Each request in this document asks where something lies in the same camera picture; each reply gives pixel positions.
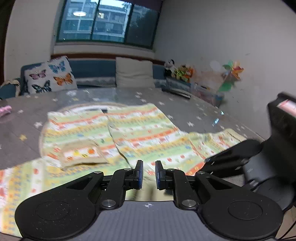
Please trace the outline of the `patterned green children's garment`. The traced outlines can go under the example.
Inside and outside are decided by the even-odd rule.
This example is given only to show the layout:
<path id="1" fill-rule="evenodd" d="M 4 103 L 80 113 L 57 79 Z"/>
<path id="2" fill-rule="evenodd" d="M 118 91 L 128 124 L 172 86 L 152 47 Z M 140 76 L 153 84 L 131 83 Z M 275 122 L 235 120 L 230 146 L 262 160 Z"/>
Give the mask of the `patterned green children's garment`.
<path id="1" fill-rule="evenodd" d="M 1 170 L 1 232 L 20 232 L 15 210 L 25 199 L 96 170 L 111 175 L 144 162 L 144 177 L 155 161 L 194 175 L 204 160 L 246 139 L 228 128 L 218 133 L 183 132 L 154 104 L 75 113 L 49 112 L 45 156 Z"/>

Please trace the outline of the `clear plastic toy box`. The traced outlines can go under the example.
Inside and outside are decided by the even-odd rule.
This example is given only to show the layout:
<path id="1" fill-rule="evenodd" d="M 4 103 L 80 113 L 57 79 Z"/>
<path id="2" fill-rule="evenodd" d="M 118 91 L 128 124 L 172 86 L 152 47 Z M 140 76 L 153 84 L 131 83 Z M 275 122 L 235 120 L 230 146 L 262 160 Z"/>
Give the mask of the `clear plastic toy box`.
<path id="1" fill-rule="evenodd" d="M 205 102 L 208 102 L 209 104 L 217 108 L 220 107 L 222 101 L 224 100 L 223 92 L 217 92 L 214 89 L 211 89 L 210 87 L 199 85 L 197 83 L 194 83 L 192 85 L 191 94 L 202 99 Z"/>

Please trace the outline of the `colourful paper pinwheel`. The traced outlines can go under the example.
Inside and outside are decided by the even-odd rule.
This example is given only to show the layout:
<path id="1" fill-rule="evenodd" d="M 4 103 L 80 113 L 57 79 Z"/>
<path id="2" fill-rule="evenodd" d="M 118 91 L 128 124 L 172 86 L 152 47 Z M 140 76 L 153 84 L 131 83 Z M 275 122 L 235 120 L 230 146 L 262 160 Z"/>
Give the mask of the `colourful paper pinwheel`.
<path id="1" fill-rule="evenodd" d="M 240 81 L 240 74 L 244 71 L 244 68 L 240 66 L 239 61 L 230 60 L 227 64 L 223 65 L 225 72 L 222 74 L 223 83 L 218 89 L 218 92 L 228 92 L 235 83 Z"/>

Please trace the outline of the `round table induction cooker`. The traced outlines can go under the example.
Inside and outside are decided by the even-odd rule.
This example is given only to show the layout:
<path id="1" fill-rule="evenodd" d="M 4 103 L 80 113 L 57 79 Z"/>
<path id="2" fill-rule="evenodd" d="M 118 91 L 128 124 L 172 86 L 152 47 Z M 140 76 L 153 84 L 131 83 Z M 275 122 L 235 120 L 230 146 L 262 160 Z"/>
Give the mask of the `round table induction cooker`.
<path id="1" fill-rule="evenodd" d="M 57 112 L 67 113 L 70 111 L 74 111 L 75 113 L 81 113 L 83 111 L 103 110 L 106 113 L 110 109 L 119 109 L 124 107 L 127 107 L 127 105 L 122 103 L 116 103 L 116 102 L 88 102 L 88 103 L 69 105 L 57 110 Z M 46 121 L 39 135 L 38 145 L 39 145 L 39 153 L 41 157 L 45 156 L 43 142 L 44 142 L 45 132 L 48 126 L 49 126 L 49 121 Z"/>

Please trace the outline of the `black long remote bar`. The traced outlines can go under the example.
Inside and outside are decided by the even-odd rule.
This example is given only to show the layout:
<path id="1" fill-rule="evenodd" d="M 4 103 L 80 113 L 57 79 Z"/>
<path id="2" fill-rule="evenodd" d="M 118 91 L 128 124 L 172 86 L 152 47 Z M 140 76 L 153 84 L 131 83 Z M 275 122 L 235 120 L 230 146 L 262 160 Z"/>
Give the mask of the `black long remote bar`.
<path id="1" fill-rule="evenodd" d="M 186 91 L 183 90 L 178 90 L 178 89 L 173 89 L 173 88 L 168 88 L 168 87 L 162 87 L 161 88 L 162 92 L 167 92 L 173 95 L 177 95 L 180 97 L 184 97 L 186 99 L 191 99 L 191 94 L 189 94 Z"/>

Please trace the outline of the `orange plush toy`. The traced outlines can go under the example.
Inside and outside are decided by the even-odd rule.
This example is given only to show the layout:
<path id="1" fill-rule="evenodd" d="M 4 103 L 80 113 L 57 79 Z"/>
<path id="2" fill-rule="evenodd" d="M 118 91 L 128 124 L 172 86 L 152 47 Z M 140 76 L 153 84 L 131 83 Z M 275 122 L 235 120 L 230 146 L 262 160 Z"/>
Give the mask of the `orange plush toy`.
<path id="1" fill-rule="evenodd" d="M 192 68 L 190 66 L 189 67 L 186 67 L 186 78 L 188 80 L 190 80 L 192 78 L 192 76 L 194 75 L 194 73 L 195 73 L 194 68 Z"/>

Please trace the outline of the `yellow plush toy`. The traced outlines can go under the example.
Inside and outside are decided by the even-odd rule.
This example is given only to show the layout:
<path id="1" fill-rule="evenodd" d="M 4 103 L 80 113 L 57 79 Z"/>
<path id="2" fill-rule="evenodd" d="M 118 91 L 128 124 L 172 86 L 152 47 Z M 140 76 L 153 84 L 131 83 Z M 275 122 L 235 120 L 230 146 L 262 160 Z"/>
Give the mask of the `yellow plush toy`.
<path id="1" fill-rule="evenodd" d="M 190 68 L 186 65 L 181 65 L 175 70 L 174 75 L 177 80 L 189 82 L 191 77 Z"/>

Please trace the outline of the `beige cushion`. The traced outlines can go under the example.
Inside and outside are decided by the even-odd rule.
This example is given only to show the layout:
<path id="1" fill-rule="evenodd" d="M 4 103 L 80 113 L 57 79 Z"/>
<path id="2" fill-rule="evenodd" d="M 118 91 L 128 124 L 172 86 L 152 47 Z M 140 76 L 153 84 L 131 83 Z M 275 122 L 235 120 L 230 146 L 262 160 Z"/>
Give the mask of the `beige cushion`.
<path id="1" fill-rule="evenodd" d="M 115 70 L 119 88 L 155 88 L 151 61 L 116 57 Z"/>

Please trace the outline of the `panda plush toy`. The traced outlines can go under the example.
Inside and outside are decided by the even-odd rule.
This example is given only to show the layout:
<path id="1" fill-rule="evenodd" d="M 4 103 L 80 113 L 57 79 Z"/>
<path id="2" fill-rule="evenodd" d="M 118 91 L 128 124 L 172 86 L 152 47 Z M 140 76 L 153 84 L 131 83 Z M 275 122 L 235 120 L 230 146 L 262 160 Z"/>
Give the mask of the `panda plush toy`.
<path id="1" fill-rule="evenodd" d="M 168 61 L 165 62 L 164 67 L 165 67 L 165 74 L 171 76 L 171 74 L 174 73 L 174 71 L 176 70 L 175 61 L 173 59 L 169 59 Z"/>

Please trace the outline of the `blue bench sofa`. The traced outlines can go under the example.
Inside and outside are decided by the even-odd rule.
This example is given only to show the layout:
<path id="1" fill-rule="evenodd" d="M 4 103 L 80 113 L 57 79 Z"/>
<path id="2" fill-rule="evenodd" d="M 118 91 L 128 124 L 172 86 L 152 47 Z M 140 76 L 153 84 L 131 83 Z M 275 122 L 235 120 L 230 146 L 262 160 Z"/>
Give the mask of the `blue bench sofa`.
<path id="1" fill-rule="evenodd" d="M 70 59 L 69 63 L 72 68 L 72 73 L 77 81 L 78 88 L 116 87 L 114 59 Z M 36 63 L 25 65 L 21 68 L 21 92 L 19 95 L 26 93 L 24 71 L 40 65 L 41 63 Z M 169 84 L 171 88 L 178 90 L 184 90 L 187 92 L 191 90 L 191 84 L 189 83 L 173 79 L 166 81 L 165 67 L 163 65 L 153 64 L 153 78 L 157 88 L 162 88 Z"/>

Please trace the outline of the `butterfly print pillow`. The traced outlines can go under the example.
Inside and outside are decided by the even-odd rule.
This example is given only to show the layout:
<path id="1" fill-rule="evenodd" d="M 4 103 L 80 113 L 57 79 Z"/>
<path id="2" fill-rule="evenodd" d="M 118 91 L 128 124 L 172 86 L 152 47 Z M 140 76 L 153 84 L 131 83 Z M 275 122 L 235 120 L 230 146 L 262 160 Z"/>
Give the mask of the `butterfly print pillow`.
<path id="1" fill-rule="evenodd" d="M 75 90 L 77 83 L 68 58 L 62 56 L 24 71 L 28 94 Z"/>

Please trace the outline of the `small pink wrapped item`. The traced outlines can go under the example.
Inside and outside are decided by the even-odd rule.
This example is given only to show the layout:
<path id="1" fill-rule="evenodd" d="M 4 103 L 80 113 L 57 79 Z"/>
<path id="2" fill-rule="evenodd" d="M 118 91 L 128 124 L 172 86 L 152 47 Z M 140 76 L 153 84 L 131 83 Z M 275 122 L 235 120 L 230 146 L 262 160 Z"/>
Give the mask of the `small pink wrapped item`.
<path id="1" fill-rule="evenodd" d="M 12 107 L 10 105 L 0 107 L 0 117 L 10 114 Z"/>

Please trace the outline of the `striped blanket on sofa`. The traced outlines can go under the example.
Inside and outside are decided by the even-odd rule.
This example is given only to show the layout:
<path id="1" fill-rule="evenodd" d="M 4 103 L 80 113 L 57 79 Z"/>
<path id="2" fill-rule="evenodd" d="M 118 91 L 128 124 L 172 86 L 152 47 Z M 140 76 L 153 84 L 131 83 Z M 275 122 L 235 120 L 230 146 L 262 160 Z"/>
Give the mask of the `striped blanket on sofa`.
<path id="1" fill-rule="evenodd" d="M 0 98 L 7 99 L 19 96 L 21 92 L 20 78 L 6 80 L 0 88 Z"/>

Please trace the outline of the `green framed window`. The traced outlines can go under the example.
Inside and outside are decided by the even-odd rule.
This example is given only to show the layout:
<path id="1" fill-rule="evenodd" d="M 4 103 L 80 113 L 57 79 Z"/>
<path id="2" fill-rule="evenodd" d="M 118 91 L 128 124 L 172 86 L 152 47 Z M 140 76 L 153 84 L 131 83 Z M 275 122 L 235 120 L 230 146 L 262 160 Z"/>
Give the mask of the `green framed window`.
<path id="1" fill-rule="evenodd" d="M 64 1 L 56 40 L 151 49 L 162 1 Z"/>

